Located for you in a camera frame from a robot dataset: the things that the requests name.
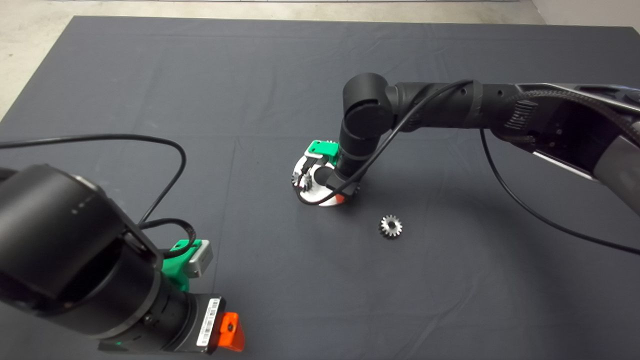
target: barcode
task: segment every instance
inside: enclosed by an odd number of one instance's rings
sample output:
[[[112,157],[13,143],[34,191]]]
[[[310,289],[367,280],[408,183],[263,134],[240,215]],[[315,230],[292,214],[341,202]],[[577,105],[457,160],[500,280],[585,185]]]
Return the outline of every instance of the barcode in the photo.
[[[216,321],[216,314],[218,313],[218,305],[220,299],[210,299],[207,305],[207,311],[204,319],[202,320],[202,326],[200,328],[200,334],[198,335],[198,342],[196,345],[199,347],[205,347],[209,344],[209,338],[211,337],[211,331],[213,331],[213,324]]]

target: orange plastic part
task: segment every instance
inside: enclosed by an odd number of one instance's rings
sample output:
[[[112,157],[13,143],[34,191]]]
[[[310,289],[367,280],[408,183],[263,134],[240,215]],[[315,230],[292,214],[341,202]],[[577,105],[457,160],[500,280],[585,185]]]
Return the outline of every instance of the orange plastic part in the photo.
[[[222,317],[218,346],[238,352],[244,349],[244,332],[237,313],[225,313]]]

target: spur gear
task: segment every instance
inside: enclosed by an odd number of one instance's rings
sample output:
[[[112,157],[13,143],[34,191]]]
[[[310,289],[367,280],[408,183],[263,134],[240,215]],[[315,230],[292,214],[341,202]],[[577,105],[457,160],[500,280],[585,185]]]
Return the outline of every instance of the spur gear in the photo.
[[[307,192],[311,189],[313,182],[311,180],[311,174],[305,174],[302,179],[300,179],[300,184],[298,184],[298,178],[300,177],[300,173],[294,171],[291,175],[291,184],[293,187],[299,187],[301,192]]]
[[[400,236],[402,232],[402,223],[396,216],[387,215],[380,220],[378,229],[380,230],[380,234],[387,239],[395,239]]]

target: gray floor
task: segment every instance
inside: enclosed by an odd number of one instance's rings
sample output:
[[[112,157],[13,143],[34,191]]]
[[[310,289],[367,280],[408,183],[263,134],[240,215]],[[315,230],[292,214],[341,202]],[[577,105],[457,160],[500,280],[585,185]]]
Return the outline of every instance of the gray floor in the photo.
[[[199,3],[0,0],[0,118],[74,15],[544,24],[531,0],[423,3]]]

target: dark gray cloth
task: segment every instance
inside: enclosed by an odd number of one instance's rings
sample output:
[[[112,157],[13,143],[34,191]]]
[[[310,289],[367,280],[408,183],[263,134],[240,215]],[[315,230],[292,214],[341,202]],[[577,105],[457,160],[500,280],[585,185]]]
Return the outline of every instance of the dark gray cloth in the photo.
[[[398,136],[350,206],[304,206],[290,176],[311,140],[336,139],[342,86],[361,72],[391,83],[640,86],[639,63],[631,28],[76,17],[0,136],[141,133],[185,146],[186,173],[153,217],[186,218],[212,241],[216,259],[192,290],[222,293],[247,339],[243,353],[219,359],[634,359],[640,258],[520,209],[477,131]],[[490,146],[533,208],[640,246],[640,222],[607,189],[494,138]],[[135,220],[177,160],[131,142],[0,152],[5,167],[49,163],[93,179]],[[396,241],[377,232],[390,213],[404,225]],[[159,247],[183,237],[150,235]],[[119,358],[9,307],[0,313],[0,358]]]

